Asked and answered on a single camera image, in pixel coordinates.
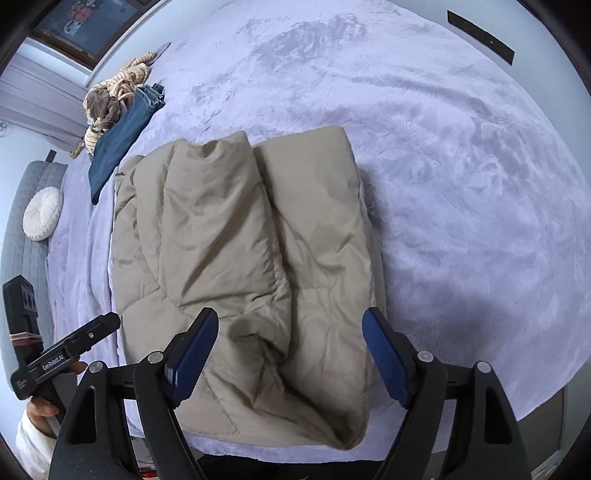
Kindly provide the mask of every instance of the gray tufted headboard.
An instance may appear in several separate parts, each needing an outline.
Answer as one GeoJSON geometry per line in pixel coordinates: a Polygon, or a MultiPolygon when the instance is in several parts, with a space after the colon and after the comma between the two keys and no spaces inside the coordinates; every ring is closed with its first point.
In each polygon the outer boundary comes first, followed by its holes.
{"type": "MultiPolygon", "coordinates": [[[[67,165],[34,161],[27,165],[8,216],[4,245],[0,257],[0,286],[22,275],[32,285],[37,304],[37,323],[48,348],[53,344],[53,318],[49,304],[46,259],[47,240],[34,242],[22,231],[22,216],[27,205],[39,190],[45,187],[61,188],[67,165]]],[[[7,378],[17,369],[17,358],[10,343],[4,300],[0,295],[0,351],[7,378]]]]}

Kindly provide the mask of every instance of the black bracket on wall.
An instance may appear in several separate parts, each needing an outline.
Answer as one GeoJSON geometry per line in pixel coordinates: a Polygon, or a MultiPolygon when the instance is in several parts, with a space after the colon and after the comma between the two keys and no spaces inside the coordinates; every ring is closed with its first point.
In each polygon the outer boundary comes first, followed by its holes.
{"type": "Polygon", "coordinates": [[[460,15],[454,12],[447,11],[447,21],[454,27],[466,32],[475,40],[478,40],[484,46],[491,49],[499,57],[505,60],[509,65],[513,65],[513,59],[515,58],[515,52],[505,45],[501,40],[493,37],[486,30],[481,29],[472,22],[466,20],[460,15]]]}

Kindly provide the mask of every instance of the jacket sleeve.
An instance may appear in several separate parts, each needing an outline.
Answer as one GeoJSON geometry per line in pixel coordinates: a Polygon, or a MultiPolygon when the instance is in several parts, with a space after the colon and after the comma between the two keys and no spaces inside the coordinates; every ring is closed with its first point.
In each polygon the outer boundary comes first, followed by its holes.
{"type": "Polygon", "coordinates": [[[56,441],[35,428],[25,410],[18,424],[14,455],[33,480],[47,480],[56,441]]]}

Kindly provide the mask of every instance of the blue jeans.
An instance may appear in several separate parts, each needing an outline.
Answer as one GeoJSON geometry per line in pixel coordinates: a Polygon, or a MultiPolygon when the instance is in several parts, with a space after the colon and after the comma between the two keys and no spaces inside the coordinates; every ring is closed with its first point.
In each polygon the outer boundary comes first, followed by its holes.
{"type": "Polygon", "coordinates": [[[157,83],[135,89],[131,107],[96,144],[94,159],[88,171],[93,205],[99,203],[103,189],[115,168],[149,124],[152,116],[164,106],[164,88],[157,83]]]}

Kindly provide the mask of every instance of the bed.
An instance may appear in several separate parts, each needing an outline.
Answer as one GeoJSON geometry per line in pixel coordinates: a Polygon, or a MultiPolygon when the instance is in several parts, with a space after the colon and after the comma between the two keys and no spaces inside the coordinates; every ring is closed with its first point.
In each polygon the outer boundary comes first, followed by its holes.
{"type": "MultiPolygon", "coordinates": [[[[528,94],[443,27],[378,0],[229,3],[173,41],[150,82],[165,86],[167,104],[126,159],[181,137],[244,130],[254,144],[343,126],[381,242],[392,325],[447,363],[489,361],[518,419],[591,354],[589,186],[528,94]]],[[[57,338],[114,309],[113,178],[92,208],[89,165],[81,155],[68,167],[49,242],[57,338]]],[[[124,364],[122,338],[84,359],[124,364]]],[[[188,438],[204,453],[271,462],[382,460],[404,411],[381,384],[369,401],[365,439],[350,451],[188,438]]],[[[437,450],[451,417],[448,408],[437,450]]]]}

